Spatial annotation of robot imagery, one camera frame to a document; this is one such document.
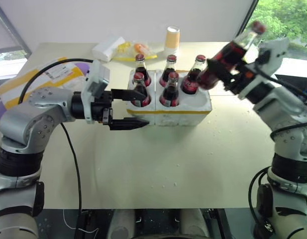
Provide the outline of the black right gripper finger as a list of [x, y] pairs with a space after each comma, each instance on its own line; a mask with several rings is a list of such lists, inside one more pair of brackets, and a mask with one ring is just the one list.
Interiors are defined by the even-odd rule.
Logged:
[[227, 63], [224, 60], [207, 59], [207, 83], [215, 84], [218, 80], [224, 83], [230, 82], [233, 79], [231, 70], [233, 69], [233, 64]]

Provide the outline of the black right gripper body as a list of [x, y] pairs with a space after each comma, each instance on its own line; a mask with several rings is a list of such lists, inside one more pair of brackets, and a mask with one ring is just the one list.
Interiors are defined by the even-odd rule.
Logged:
[[253, 63], [240, 60], [233, 69], [223, 66], [224, 89], [234, 95], [262, 95], [262, 79]]

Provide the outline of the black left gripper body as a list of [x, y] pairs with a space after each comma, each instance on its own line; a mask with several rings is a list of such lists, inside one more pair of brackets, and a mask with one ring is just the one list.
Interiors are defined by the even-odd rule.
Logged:
[[104, 91], [99, 98], [91, 103], [92, 120], [113, 127], [113, 94], [111, 91]]

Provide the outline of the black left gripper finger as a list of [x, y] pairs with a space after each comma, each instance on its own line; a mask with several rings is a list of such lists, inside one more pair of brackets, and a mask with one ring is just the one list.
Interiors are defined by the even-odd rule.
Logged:
[[149, 125], [149, 121], [138, 118], [113, 119], [109, 124], [110, 130], [133, 130]]
[[111, 95], [113, 99], [122, 101], [143, 101], [146, 96], [135, 90], [122, 90], [122, 89], [111, 89]]

